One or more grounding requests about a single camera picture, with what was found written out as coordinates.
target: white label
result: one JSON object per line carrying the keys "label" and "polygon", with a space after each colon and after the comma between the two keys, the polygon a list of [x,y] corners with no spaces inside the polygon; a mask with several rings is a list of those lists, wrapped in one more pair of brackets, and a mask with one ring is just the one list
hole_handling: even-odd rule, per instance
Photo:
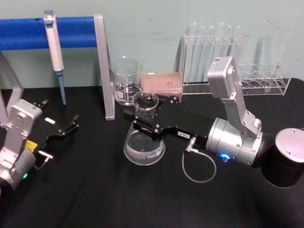
{"label": "white label", "polygon": [[213,61],[213,63],[211,64],[210,70],[215,70],[215,68],[217,67],[217,65],[219,64],[220,58],[215,58],[215,60]]}
{"label": "white label", "polygon": [[55,120],[52,120],[52,119],[50,119],[50,118],[45,118],[44,119],[45,121],[47,121],[47,122],[49,122],[50,124],[54,124],[54,123],[56,123],[56,121]]}
{"label": "white label", "polygon": [[186,133],[183,133],[183,132],[177,132],[177,135],[181,136],[183,138],[186,138],[186,139],[190,139],[190,135],[186,134]]}
{"label": "white label", "polygon": [[116,96],[123,99],[124,98],[124,94],[120,91],[116,91]]}

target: green wall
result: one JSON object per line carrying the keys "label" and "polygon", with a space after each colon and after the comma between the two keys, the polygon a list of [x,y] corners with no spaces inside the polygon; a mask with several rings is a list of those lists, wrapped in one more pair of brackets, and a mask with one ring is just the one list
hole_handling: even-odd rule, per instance
{"label": "green wall", "polygon": [[[0,19],[37,18],[44,9],[59,17],[102,13],[111,60],[122,55],[143,62],[146,72],[174,68],[180,37],[186,26],[225,22],[240,25],[249,38],[242,62],[253,59],[257,37],[272,35],[272,62],[284,62],[295,77],[304,79],[304,1],[300,0],[3,0]],[[57,86],[48,50],[6,51],[24,87]],[[95,48],[64,49],[66,86],[99,84]]]}

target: silver lid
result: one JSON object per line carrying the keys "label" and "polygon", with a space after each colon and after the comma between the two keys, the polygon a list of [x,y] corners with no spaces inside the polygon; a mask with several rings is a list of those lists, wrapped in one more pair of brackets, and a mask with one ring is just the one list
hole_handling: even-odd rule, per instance
{"label": "silver lid", "polygon": [[296,128],[281,130],[275,137],[278,150],[288,159],[304,162],[304,131]]}

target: blue metal tube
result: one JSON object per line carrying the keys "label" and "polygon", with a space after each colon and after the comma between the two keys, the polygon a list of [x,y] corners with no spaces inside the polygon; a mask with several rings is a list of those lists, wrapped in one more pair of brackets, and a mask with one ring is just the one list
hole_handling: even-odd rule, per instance
{"label": "blue metal tube", "polygon": [[[94,18],[57,18],[62,48],[96,47]],[[26,50],[48,48],[42,18],[0,19],[0,50]]]}

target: blue pipette tip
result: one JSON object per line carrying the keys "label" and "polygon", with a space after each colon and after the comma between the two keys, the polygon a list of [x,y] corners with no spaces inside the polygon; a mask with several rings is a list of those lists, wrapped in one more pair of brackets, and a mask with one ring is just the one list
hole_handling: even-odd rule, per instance
{"label": "blue pipette tip", "polygon": [[64,86],[64,81],[63,81],[63,73],[57,74],[57,75],[58,75],[58,79],[59,79],[59,86],[60,86],[62,103],[63,103],[64,107],[66,107],[67,101],[66,101],[65,86]]}

